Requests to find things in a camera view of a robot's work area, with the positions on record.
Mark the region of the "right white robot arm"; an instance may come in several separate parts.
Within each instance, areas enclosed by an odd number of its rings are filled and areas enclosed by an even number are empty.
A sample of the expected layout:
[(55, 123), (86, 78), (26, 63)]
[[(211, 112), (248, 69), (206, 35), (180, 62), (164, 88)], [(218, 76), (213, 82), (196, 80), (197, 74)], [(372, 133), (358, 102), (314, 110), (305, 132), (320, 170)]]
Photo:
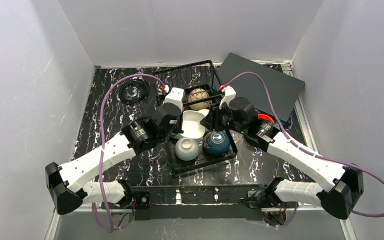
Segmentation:
[(311, 204), (337, 219), (346, 220), (364, 192), (363, 174), (356, 166), (323, 160), (318, 153), (282, 132), (282, 125), (272, 117), (258, 113), (245, 97), (211, 106), (200, 124), (216, 132), (240, 133), (253, 147), (283, 159), (313, 180), (297, 182), (275, 178), (263, 194), (273, 203)]

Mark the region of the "white ribbed ceramic bowl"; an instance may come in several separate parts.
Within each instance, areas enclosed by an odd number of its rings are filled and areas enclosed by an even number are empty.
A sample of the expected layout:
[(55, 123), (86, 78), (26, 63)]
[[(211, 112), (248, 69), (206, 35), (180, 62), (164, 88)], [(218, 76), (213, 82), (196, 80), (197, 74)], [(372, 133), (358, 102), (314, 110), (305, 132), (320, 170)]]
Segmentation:
[(195, 110), (185, 110), (182, 113), (182, 133), (180, 135), (185, 138), (200, 139), (206, 133), (206, 128), (201, 124), (207, 116), (207, 113)]

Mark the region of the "black wire dish rack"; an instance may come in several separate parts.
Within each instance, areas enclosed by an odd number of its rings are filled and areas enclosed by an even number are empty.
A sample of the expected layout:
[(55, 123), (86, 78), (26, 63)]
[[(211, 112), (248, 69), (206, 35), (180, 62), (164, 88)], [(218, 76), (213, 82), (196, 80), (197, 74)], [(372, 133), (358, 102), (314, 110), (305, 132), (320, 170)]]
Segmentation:
[[(209, 107), (206, 108), (207, 110), (210, 110), (212, 105), (221, 102), (222, 95), (218, 93), (218, 88), (222, 85), (222, 82), (211, 60), (176, 67), (163, 67), (160, 70), (152, 71), (152, 75), (166, 82), (170, 88), (184, 89), (183, 111), (192, 110), (189, 107), (191, 104), (203, 102), (202, 100), (187, 102), (187, 96), (194, 89), (204, 89), (207, 91), (208, 97), (205, 99), (210, 102)], [(226, 132), (226, 134), (230, 140), (230, 149), (226, 154), (221, 157), (206, 154), (203, 148), (203, 136), (195, 139), (199, 146), (199, 155), (191, 161), (183, 161), (175, 155), (175, 145), (179, 139), (171, 137), (164, 147), (169, 153), (168, 161), (172, 166), (173, 175), (176, 177), (184, 176), (197, 169), (206, 170), (234, 159), (238, 153), (238, 149), (232, 134), (230, 132)]]

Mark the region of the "glossy orange plastic bowl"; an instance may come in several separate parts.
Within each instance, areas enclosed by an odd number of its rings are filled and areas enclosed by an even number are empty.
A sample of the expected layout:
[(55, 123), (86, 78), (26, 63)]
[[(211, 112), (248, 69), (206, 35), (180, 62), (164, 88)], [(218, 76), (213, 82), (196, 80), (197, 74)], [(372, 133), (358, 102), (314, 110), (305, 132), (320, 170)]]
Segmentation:
[(269, 121), (269, 122), (271, 122), (271, 123), (275, 123), (275, 121), (273, 120), (272, 117), (270, 117), (269, 115), (264, 114), (264, 113), (259, 113), (259, 114), (257, 114), (257, 118), (258, 118), (259, 120), (264, 120), (264, 121)]

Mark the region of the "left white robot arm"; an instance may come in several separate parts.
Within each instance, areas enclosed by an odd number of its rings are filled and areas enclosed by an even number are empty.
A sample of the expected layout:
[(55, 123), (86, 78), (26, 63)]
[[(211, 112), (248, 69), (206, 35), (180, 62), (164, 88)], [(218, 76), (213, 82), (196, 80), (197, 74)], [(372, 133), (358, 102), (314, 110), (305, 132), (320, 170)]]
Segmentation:
[(93, 182), (92, 179), (120, 162), (165, 142), (182, 114), (173, 103), (164, 103), (148, 117), (141, 117), (87, 154), (66, 162), (49, 163), (45, 171), (46, 187), (59, 215), (83, 204), (104, 201), (127, 207), (134, 192), (126, 180)]

